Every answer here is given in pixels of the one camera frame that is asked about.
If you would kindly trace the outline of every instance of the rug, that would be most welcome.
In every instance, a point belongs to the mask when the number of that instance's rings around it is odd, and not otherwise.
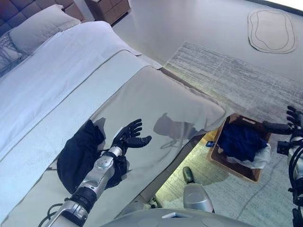
[[[303,106],[303,82],[188,42],[164,68],[235,112],[260,122],[286,123],[286,107]]]
[[[164,65],[166,69],[227,104],[235,112],[255,119],[285,123],[286,106],[302,107],[302,85],[247,62],[185,42]],[[165,208],[182,208],[182,168],[189,166],[197,183],[209,194],[216,213],[256,227],[291,227],[292,195],[287,157],[276,153],[278,140],[272,135],[271,162],[262,170],[259,183],[246,182],[206,158],[205,141],[193,149],[168,181],[157,199]]]
[[[290,17],[281,10],[257,9],[248,15],[250,45],[261,52],[289,53],[296,48]]]

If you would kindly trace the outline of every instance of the upholstered headboard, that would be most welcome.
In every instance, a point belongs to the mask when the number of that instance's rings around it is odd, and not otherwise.
[[[84,20],[73,0],[0,0],[0,35],[53,4],[63,5],[66,14]]]

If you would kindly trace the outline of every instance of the pillow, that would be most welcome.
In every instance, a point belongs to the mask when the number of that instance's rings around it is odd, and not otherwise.
[[[9,35],[17,49],[32,54],[54,34],[81,23],[78,19],[65,14],[62,9],[62,5],[52,5],[12,29]]]
[[[0,77],[11,71],[26,58],[18,52],[8,33],[0,37]]]

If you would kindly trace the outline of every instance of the wooden nightstand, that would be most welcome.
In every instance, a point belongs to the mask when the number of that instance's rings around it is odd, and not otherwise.
[[[130,9],[128,0],[85,0],[95,20],[114,23]]]

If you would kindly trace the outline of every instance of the black garment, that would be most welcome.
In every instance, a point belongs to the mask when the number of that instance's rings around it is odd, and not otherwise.
[[[256,152],[267,146],[266,141],[254,129],[235,124],[225,125],[218,144],[227,156],[251,162]]]
[[[88,120],[76,134],[69,139],[57,161],[57,173],[64,187],[73,194],[86,174],[92,170],[100,156],[98,145],[104,136],[91,120]],[[106,189],[118,185],[121,176],[127,172],[126,157],[114,158],[115,174],[108,181]]]

